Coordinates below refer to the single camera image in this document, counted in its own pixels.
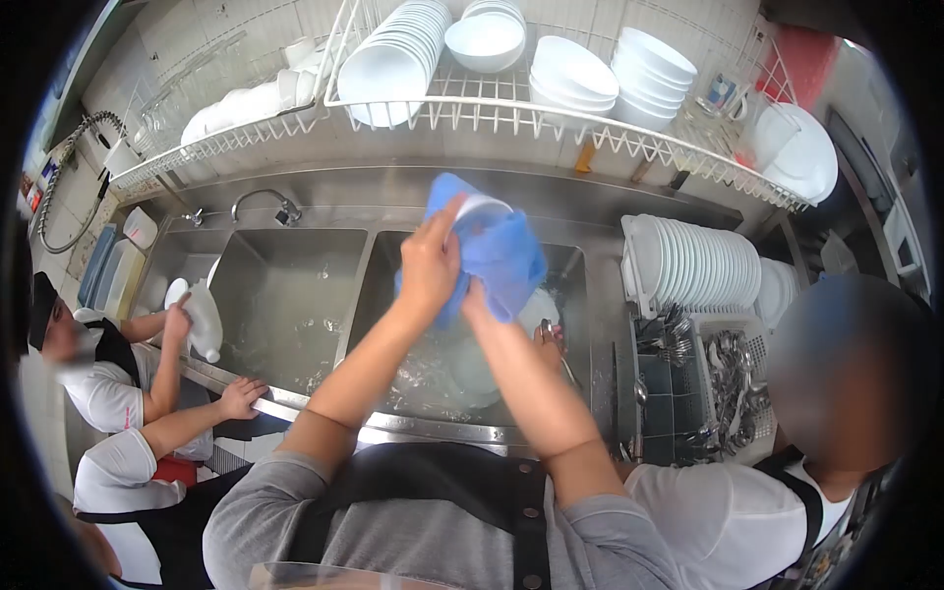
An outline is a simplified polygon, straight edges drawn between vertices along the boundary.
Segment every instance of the white shirt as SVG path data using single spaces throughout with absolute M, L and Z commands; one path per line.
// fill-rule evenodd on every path
M 110 321 L 116 328 L 121 324 L 101 312 L 83 308 L 73 317 L 85 324 L 101 319 Z M 103 329 L 91 329 L 93 343 L 98 346 Z M 144 426 L 144 400 L 142 391 L 150 391 L 158 370 L 158 360 L 153 358 L 144 345 L 132 344 L 131 352 L 138 364 L 141 387 L 135 387 L 131 376 L 114 362 L 96 362 L 81 368 L 61 368 L 57 373 L 59 383 L 76 405 L 85 421 L 102 432 L 121 432 Z
M 154 452 L 136 429 L 109 437 L 78 462 L 73 508 L 83 513 L 128 513 L 167 508 L 186 495 L 182 481 L 151 480 Z M 160 584 L 158 554 L 137 523 L 96 524 L 121 564 L 122 580 Z
M 802 464 L 787 473 L 816 488 L 823 502 L 821 541 L 849 505 L 830 502 Z M 741 590 L 799 558 L 806 510 L 788 487 L 753 467 L 707 464 L 685 468 L 639 465 L 625 482 L 668 543 L 684 588 Z
M 116 328 L 121 326 L 117 320 L 88 308 L 76 310 L 73 317 L 83 324 L 104 319 Z M 98 346 L 104 332 L 101 328 L 89 330 L 95 346 Z M 137 343 L 131 344 L 131 353 L 138 365 L 140 388 L 135 387 L 127 371 L 114 362 L 99 361 L 86 367 L 60 368 L 57 372 L 59 383 L 65 386 L 78 412 L 96 430 L 121 432 L 144 426 L 143 392 L 151 390 L 160 358 L 147 346 Z M 187 379 L 180 380 L 180 398 L 177 404 L 180 410 L 200 406 L 209 401 L 206 389 Z M 174 453 L 191 461 L 206 461 L 213 453 L 212 430 L 197 435 Z

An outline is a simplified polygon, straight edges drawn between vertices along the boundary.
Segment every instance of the stainless steel sink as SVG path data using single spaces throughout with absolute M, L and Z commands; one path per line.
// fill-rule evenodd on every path
M 233 232 L 211 284 L 225 334 L 217 365 L 314 391 L 334 367 L 366 240 L 362 229 Z
M 364 274 L 354 312 L 347 351 L 354 349 L 394 300 L 394 275 L 401 265 L 405 231 L 381 231 Z M 565 331 L 567 358 L 581 383 L 590 382 L 590 339 L 586 309 L 586 273 L 576 247 L 545 244 L 548 278 L 540 286 L 554 299 Z M 459 365 L 473 363 L 478 375 Z M 446 330 L 430 328 L 399 367 L 378 412 L 492 427 L 510 427 L 514 420 L 495 390 L 478 344 L 460 317 Z

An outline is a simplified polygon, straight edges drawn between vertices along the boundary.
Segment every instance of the spray faucet hose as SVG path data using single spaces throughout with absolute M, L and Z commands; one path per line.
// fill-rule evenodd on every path
M 115 129 L 118 130 L 119 141 L 121 138 L 124 138 L 127 135 L 127 130 L 125 126 L 122 125 L 121 119 L 118 116 L 108 110 L 100 110 L 97 113 L 86 117 L 82 124 L 72 132 L 65 141 L 65 149 L 62 151 L 62 156 L 59 159 L 60 166 L 56 168 L 56 172 L 53 173 L 53 176 L 49 178 L 49 185 L 46 187 L 46 198 L 42 202 L 42 207 L 40 208 L 40 223 L 39 223 L 39 232 L 40 232 L 40 241 L 42 242 L 42 247 L 46 249 L 50 254 L 61 254 L 65 252 L 72 246 L 76 245 L 78 239 L 82 237 L 82 234 L 89 228 L 92 224 L 92 219 L 95 218 L 95 215 L 98 213 L 98 206 L 101 205 L 102 199 L 98 198 L 95 201 L 95 206 L 89 211 L 89 216 L 86 218 L 85 223 L 82 224 L 82 227 L 79 229 L 78 233 L 73 236 L 66 245 L 61 246 L 52 246 L 46 240 L 46 220 L 49 217 L 49 212 L 52 208 L 53 198 L 56 196 L 56 183 L 59 181 L 59 175 L 62 174 L 62 165 L 72 156 L 73 152 L 76 151 L 76 142 L 78 138 L 85 133 L 86 129 L 90 126 L 100 122 L 108 121 L 114 125 Z

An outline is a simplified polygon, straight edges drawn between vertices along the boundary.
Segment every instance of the faucet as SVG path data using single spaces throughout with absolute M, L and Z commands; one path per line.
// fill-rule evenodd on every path
M 203 209 L 200 208 L 196 210 L 196 213 L 184 213 L 183 215 L 180 215 L 180 219 L 186 219 L 187 221 L 194 224 L 195 228 L 199 228 L 203 225 L 203 217 L 201 217 L 202 214 Z
M 246 197 L 251 196 L 256 193 L 269 193 L 278 199 L 278 202 L 282 206 L 282 211 L 279 211 L 278 213 L 276 213 L 276 221 L 278 221 L 283 226 L 291 227 L 295 225 L 295 223 L 299 219 L 301 219 L 301 211 L 298 210 L 298 207 L 295 206 L 295 203 L 293 203 L 291 200 L 283 196 L 282 193 L 274 189 L 257 189 L 255 191 L 249 191 L 246 194 L 240 195 L 236 199 L 236 202 L 233 203 L 232 209 L 229 210 L 233 218 L 233 223 L 236 223 L 239 221 L 239 215 L 237 213 L 237 210 L 239 209 L 239 204 L 242 203 L 243 199 L 245 199 Z

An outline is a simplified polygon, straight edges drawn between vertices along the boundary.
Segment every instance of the person's right hand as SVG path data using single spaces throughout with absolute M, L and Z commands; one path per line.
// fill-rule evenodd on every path
M 186 303 L 189 298 L 190 292 L 188 291 L 177 303 L 167 309 L 167 317 L 164 318 L 164 342 L 170 340 L 176 343 L 182 343 L 184 338 L 187 337 L 187 334 L 190 333 L 190 328 L 194 324 L 194 321 L 190 318 L 190 314 L 183 309 L 183 304 Z
M 237 377 L 230 383 L 220 400 L 220 408 L 226 420 L 250 420 L 259 415 L 259 410 L 253 410 L 252 404 L 269 391 L 269 386 L 260 379 Z
M 465 194 L 454 196 L 400 246 L 403 275 L 397 301 L 423 329 L 432 323 L 456 288 L 459 238 L 451 228 L 464 201 Z

